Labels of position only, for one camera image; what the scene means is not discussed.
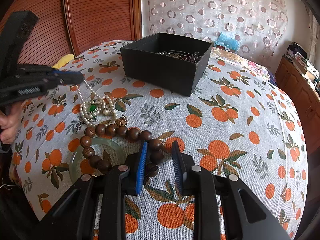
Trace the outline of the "person's left hand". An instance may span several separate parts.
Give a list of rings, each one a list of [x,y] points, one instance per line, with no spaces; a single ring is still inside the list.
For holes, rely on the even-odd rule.
[[[16,102],[10,106],[10,113],[5,114],[1,111],[1,142],[5,145],[15,141],[20,117],[22,113],[22,103]]]

